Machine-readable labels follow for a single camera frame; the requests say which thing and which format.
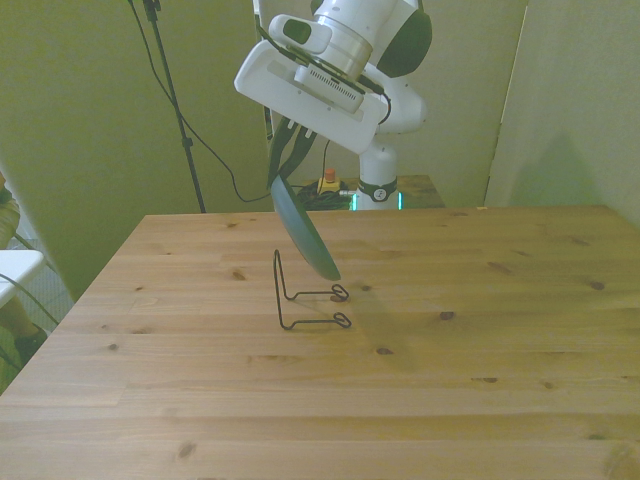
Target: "wire stand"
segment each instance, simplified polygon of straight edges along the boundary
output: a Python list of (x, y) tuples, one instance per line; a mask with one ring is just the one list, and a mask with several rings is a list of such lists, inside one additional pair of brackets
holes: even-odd
[(293, 297), (287, 295), (287, 286), (284, 282), (284, 271), (282, 270), (282, 259), (280, 258), (280, 252), (276, 250), (273, 252), (273, 279), (276, 284), (276, 301), (278, 302), (278, 317), (280, 318), (280, 326), (285, 330), (293, 330), (293, 327), (299, 323), (335, 323), (342, 328), (349, 328), (352, 323), (344, 313), (337, 312), (333, 314), (333, 320), (296, 320), (291, 325), (287, 326), (282, 321), (282, 306), (280, 303), (280, 282), (282, 282), (282, 293), (284, 298), (289, 301), (295, 300), (300, 295), (332, 295), (331, 299), (336, 302), (346, 302), (349, 299), (349, 292), (345, 290), (342, 285), (337, 283), (331, 286), (329, 292), (298, 292)]

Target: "wall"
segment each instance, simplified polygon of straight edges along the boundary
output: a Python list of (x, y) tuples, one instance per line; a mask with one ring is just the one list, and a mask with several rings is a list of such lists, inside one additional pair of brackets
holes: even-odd
[[(311, 18), (309, 1), (261, 0), (263, 22), (278, 13)], [(426, 99), (429, 118), (419, 132), (385, 137), (399, 153), (399, 174), (428, 174), (447, 206), (484, 201), (500, 117), (527, 0), (425, 0), (434, 37), (431, 50), (410, 77)], [(323, 139), (292, 176), (319, 177)], [(357, 177), (357, 157), (337, 145), (328, 166)]]
[[(255, 43), (251, 2), (163, 0), (159, 16), (184, 115), (245, 196), (264, 193), (262, 110), (233, 89)], [(144, 215), (198, 211), (173, 108), (128, 2), (3, 0), (0, 72), (0, 168), (72, 296)], [(271, 208), (237, 201), (217, 160), (199, 145), (194, 156), (210, 211)]]
[(640, 226), (637, 0), (532, 0), (487, 205), (607, 204)]

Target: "microphone stand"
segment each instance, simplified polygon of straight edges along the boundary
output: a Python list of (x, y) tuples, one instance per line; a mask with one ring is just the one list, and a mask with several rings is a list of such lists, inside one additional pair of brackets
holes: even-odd
[(182, 120), (182, 113), (178, 106), (178, 97), (176, 91), (173, 88), (173, 81), (171, 80), (171, 72), (169, 71), (169, 64), (167, 63), (167, 57), (164, 53), (164, 47), (162, 46), (162, 39), (160, 38), (160, 31), (158, 30), (158, 15), (157, 11), (160, 11), (160, 0), (142, 0), (144, 3), (144, 9), (147, 13), (147, 19), (151, 22), (153, 27), (153, 33), (156, 37), (156, 43), (158, 44), (158, 50), (160, 51), (160, 57), (162, 59), (162, 65), (164, 67), (164, 73), (167, 77), (167, 85), (169, 87), (169, 93), (171, 95), (171, 103), (176, 112), (176, 118), (178, 119), (178, 126), (180, 127), (180, 134), (182, 135), (182, 146), (184, 147), (185, 154), (187, 155), (187, 162), (189, 163), (189, 170), (191, 171), (191, 179), (193, 180), (193, 186), (196, 190), (196, 196), (198, 197), (198, 204), (200, 205), (200, 213), (207, 213), (204, 200), (202, 199), (202, 192), (200, 191), (200, 183), (198, 182), (198, 175), (196, 173), (196, 166), (193, 161), (193, 155), (191, 154), (191, 147), (193, 146), (193, 140), (187, 136), (184, 129), (184, 122)]

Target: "wooden table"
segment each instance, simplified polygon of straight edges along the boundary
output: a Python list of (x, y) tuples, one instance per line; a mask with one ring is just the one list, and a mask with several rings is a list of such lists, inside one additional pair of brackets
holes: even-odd
[(0, 478), (640, 478), (640, 233), (604, 207), (147, 217), (6, 393)]

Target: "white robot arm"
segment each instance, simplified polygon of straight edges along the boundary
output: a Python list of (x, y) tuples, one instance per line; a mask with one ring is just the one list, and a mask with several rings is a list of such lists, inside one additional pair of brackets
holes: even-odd
[[(431, 44), (431, 21), (421, 0), (313, 0), (314, 21), (280, 15), (251, 51), (236, 90), (280, 113), (271, 142), (268, 188), (294, 243), (323, 277), (338, 280), (324, 242), (286, 179), (316, 134), (360, 155), (358, 204), (397, 205), (396, 154), (376, 133), (417, 130), (424, 101), (406, 75)], [(289, 159), (280, 156), (300, 130)]]
[(378, 85), (407, 75), (431, 43), (429, 16), (406, 0), (326, 0), (315, 21), (279, 15), (269, 31), (273, 43), (260, 42), (238, 72), (238, 92), (356, 154), (388, 111), (367, 93), (365, 67), (377, 67)]

